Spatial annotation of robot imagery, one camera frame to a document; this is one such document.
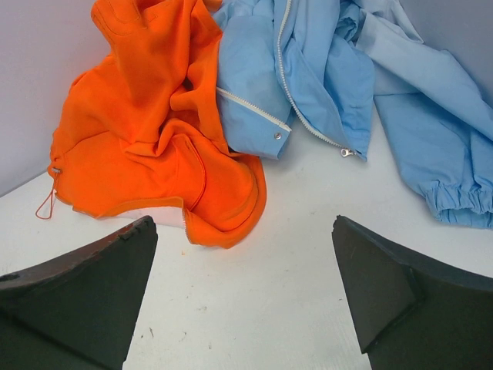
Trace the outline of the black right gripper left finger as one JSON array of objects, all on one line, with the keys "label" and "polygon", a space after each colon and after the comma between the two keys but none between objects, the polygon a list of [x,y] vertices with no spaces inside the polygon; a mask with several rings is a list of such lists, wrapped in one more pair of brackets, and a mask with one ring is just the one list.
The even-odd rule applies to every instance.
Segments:
[{"label": "black right gripper left finger", "polygon": [[1,277],[3,369],[121,369],[156,253],[144,216]]}]

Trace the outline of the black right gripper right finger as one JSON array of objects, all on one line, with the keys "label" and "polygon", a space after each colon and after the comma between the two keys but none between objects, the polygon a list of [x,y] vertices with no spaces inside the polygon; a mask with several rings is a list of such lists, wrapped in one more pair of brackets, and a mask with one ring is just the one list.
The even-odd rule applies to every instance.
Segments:
[{"label": "black right gripper right finger", "polygon": [[361,352],[373,369],[490,369],[492,279],[339,216],[332,240]]}]

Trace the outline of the orange zip jacket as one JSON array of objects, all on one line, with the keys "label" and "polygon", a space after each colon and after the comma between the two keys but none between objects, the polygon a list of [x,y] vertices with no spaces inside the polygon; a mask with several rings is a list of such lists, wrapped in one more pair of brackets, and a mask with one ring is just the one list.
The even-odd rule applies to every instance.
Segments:
[{"label": "orange zip jacket", "polygon": [[190,242],[230,248],[267,202],[256,156],[234,153],[216,102],[218,1],[97,1],[109,54],[74,80],[53,134],[47,203],[94,218],[181,211]]}]

